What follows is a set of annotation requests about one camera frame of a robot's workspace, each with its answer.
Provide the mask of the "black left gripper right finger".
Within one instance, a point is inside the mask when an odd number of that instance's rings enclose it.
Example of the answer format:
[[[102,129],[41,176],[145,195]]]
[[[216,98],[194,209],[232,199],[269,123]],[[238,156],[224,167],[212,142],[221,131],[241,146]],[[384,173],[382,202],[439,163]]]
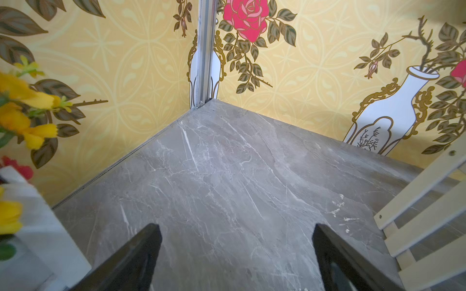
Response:
[[[316,224],[313,246],[326,291],[401,291],[332,228]]]

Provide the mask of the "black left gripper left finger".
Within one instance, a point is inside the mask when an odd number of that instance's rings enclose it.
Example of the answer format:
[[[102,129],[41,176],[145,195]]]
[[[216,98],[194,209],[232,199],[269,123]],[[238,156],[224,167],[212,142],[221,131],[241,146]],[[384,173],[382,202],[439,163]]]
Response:
[[[162,240],[159,225],[148,224],[72,290],[148,291]]]

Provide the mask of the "white wooden slatted shelf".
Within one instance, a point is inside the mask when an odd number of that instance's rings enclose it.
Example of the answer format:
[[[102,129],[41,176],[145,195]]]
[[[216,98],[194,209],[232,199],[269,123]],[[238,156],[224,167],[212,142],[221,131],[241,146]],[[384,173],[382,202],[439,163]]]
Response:
[[[466,271],[466,238],[456,239],[419,261],[410,249],[466,211],[466,182],[461,181],[403,227],[395,224],[408,208],[452,172],[466,170],[466,138],[459,137],[375,216],[385,234],[385,245],[399,264],[407,291],[424,291]]]

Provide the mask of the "white flower pot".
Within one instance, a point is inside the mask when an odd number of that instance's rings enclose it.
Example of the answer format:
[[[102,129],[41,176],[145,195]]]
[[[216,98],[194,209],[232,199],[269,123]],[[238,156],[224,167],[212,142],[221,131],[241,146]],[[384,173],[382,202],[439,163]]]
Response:
[[[6,244],[12,258],[1,262],[3,291],[68,291],[92,267],[53,210],[12,166],[1,169],[5,199],[23,206],[23,227]]]

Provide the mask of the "colourful artificial flower bouquet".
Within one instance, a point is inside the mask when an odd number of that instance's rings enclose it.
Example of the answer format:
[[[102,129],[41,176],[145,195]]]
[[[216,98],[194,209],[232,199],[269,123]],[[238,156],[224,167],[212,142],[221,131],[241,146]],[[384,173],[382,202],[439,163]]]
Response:
[[[46,139],[58,136],[58,127],[54,124],[34,127],[32,119],[61,109],[70,113],[73,103],[65,96],[37,92],[22,79],[24,75],[33,78],[44,76],[36,62],[30,62],[21,55],[14,66],[16,70],[1,73],[1,147],[18,137],[28,149],[38,150]],[[7,240],[23,227],[22,213],[23,205],[20,202],[1,198],[1,261],[12,259],[17,252],[16,247]]]

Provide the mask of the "aluminium corner frame post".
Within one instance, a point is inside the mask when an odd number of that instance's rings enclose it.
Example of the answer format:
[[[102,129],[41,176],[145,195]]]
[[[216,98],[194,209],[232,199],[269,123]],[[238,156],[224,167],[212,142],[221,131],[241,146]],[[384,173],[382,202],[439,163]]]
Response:
[[[200,1],[194,47],[189,53],[190,109],[198,109],[215,96],[214,38],[217,1]]]

